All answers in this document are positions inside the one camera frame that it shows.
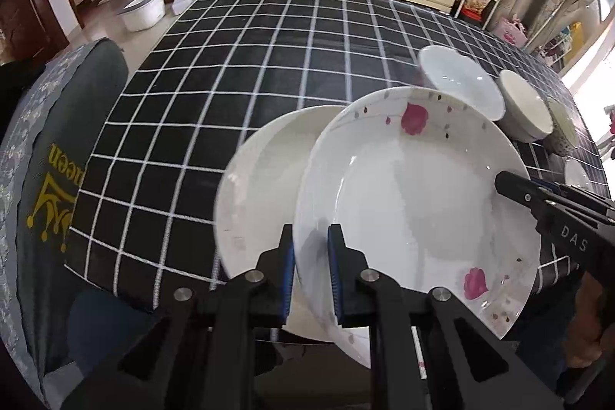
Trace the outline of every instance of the patterned bowl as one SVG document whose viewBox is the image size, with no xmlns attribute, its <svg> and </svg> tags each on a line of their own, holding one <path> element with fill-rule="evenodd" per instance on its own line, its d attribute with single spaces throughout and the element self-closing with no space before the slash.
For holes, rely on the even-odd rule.
<svg viewBox="0 0 615 410">
<path fill-rule="evenodd" d="M 544 139 L 542 145 L 556 155 L 570 155 L 579 146 L 579 135 L 573 120 L 566 107 L 553 98 L 547 98 L 547 108 L 553 119 L 553 132 Z"/>
</svg>

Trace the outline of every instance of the human hand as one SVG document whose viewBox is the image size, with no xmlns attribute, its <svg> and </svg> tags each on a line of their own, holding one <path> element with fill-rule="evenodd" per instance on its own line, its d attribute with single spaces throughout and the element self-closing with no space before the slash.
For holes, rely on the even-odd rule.
<svg viewBox="0 0 615 410">
<path fill-rule="evenodd" d="M 615 324 L 603 332 L 600 323 L 602 293 L 602 285 L 585 273 L 574 299 L 576 313 L 563 343 L 566 362 L 571 368 L 585 368 L 604 351 L 615 349 Z"/>
</svg>

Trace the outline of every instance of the wooden door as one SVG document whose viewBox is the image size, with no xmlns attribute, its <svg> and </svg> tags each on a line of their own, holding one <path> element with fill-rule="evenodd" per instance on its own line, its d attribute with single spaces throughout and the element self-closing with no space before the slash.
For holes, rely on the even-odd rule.
<svg viewBox="0 0 615 410">
<path fill-rule="evenodd" d="M 0 29 L 16 61 L 46 63 L 68 46 L 49 0 L 0 0 Z"/>
</svg>

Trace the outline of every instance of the white bucket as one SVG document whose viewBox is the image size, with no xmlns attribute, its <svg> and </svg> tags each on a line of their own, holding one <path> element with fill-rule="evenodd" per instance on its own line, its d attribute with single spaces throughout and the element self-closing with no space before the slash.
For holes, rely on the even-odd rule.
<svg viewBox="0 0 615 410">
<path fill-rule="evenodd" d="M 130 0 L 118 12 L 129 32 L 153 27 L 164 16 L 164 0 Z"/>
</svg>

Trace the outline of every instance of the white plate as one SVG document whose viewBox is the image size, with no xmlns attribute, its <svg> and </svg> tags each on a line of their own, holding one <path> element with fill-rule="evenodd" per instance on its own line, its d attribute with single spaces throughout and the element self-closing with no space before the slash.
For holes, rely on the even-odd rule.
<svg viewBox="0 0 615 410">
<path fill-rule="evenodd" d="M 340 348 L 369 366 L 368 332 L 345 332 L 333 314 L 332 223 L 402 287 L 448 287 L 498 337 L 508 332 L 530 295 L 540 237 L 530 210 L 496 193 L 504 169 L 528 178 L 493 122 L 429 89 L 377 91 L 327 126 L 301 181 L 293 239 L 308 304 Z M 482 293 L 467 299 L 466 281 L 470 297 Z"/>
<path fill-rule="evenodd" d="M 453 48 L 428 46 L 419 51 L 419 66 L 437 90 L 476 108 L 489 120 L 504 116 L 504 98 L 478 63 Z"/>
<path fill-rule="evenodd" d="M 293 222 L 309 152 L 343 109 L 321 106 L 282 115 L 250 136 L 233 156 L 213 212 L 216 247 L 229 277 L 253 269 L 262 252 L 278 247 L 282 227 Z M 284 328 L 309 339 L 330 340 L 305 305 L 297 280 Z"/>
<path fill-rule="evenodd" d="M 583 165 L 576 158 L 567 158 L 564 165 L 564 180 L 568 186 L 584 188 L 593 193 L 592 182 L 589 181 Z"/>
<path fill-rule="evenodd" d="M 549 109 L 527 80 L 514 71 L 502 70 L 497 86 L 506 103 L 506 112 L 500 122 L 506 134 L 532 143 L 553 132 Z"/>
</svg>

